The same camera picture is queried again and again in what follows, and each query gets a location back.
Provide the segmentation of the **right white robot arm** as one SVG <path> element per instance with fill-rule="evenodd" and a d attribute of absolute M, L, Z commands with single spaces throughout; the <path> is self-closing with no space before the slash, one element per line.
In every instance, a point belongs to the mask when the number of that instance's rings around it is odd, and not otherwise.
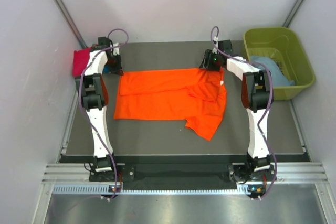
<path fill-rule="evenodd" d="M 273 103 L 272 78 L 266 67 L 257 68 L 241 56 L 231 56 L 220 47 L 218 37 L 212 39 L 213 49 L 207 49 L 201 69 L 219 71 L 223 68 L 234 74 L 241 82 L 241 102 L 248 114 L 249 147 L 245 167 L 231 172 L 233 181 L 244 184 L 256 180 L 264 172 L 272 172 L 271 150 L 267 140 L 267 122 Z"/>

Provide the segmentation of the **orange t shirt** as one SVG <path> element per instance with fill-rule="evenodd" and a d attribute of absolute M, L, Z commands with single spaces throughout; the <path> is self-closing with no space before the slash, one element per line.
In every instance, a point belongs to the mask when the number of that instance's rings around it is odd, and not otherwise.
<path fill-rule="evenodd" d="M 227 106 L 224 70 L 199 68 L 126 72 L 119 81 L 113 118 L 184 120 L 210 141 Z"/>

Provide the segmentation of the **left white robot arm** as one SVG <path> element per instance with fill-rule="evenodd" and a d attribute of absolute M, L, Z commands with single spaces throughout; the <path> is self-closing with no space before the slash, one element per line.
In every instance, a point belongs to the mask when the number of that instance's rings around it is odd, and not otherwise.
<path fill-rule="evenodd" d="M 116 182 L 119 168 L 114 160 L 107 127 L 109 95 L 102 74 L 123 75 L 119 44 L 108 37 L 73 53 L 72 75 L 79 95 L 79 107 L 92 131 L 94 153 L 90 161 L 90 180 Z"/>

